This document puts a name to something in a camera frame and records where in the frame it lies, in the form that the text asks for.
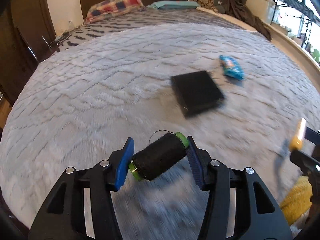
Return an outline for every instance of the green spool end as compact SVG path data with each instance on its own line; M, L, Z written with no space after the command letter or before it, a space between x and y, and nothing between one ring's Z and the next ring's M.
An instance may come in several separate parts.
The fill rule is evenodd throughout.
M189 147L188 139L180 132L176 132L175 135L180 139L185 149Z
M138 172L136 166L134 166L133 162L131 162L129 164L129 170L131 171L132 175L135 177L135 179L137 181L142 181L143 180L143 178L140 177L139 172Z

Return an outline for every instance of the yellow cloth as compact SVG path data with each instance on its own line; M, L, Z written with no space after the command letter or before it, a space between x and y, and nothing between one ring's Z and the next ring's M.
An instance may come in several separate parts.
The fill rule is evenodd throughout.
M312 187L308 177L300 176L297 183L280 204L280 208L290 226L311 207L311 196Z

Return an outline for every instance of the blue snack package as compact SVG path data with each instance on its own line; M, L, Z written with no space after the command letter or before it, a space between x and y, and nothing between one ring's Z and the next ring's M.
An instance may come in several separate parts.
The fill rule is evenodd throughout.
M220 55L219 59L224 70L224 74L229 77L233 77L239 80L244 79L244 72L240 67L237 60L232 57Z

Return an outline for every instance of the zebra print bedsheet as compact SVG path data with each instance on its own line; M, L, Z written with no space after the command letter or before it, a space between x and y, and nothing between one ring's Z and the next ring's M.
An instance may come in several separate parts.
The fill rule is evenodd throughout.
M225 19L196 9L155 10L146 8L146 10L142 12L133 12L84 25L73 32L73 34L60 45L58 51L69 49L93 38L104 36L107 33L167 23L201 23L231 29L242 29L238 25L228 22Z

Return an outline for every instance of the bed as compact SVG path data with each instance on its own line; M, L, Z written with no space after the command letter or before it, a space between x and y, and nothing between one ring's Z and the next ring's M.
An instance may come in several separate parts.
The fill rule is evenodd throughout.
M288 159L288 140L299 117L313 129L320 125L313 84L259 33L200 11L172 12L147 10L82 27L69 39L76 46L67 43L38 66L0 143L3 197L26 226L68 166L92 167L127 137L137 152L159 129L192 135L228 167L253 167L277 201L293 186L300 171ZM221 54L238 59L246 80L223 75ZM226 102L185 119L170 76L198 70L210 72ZM129 174L112 197L124 239L195 239L207 200L187 159L153 182Z

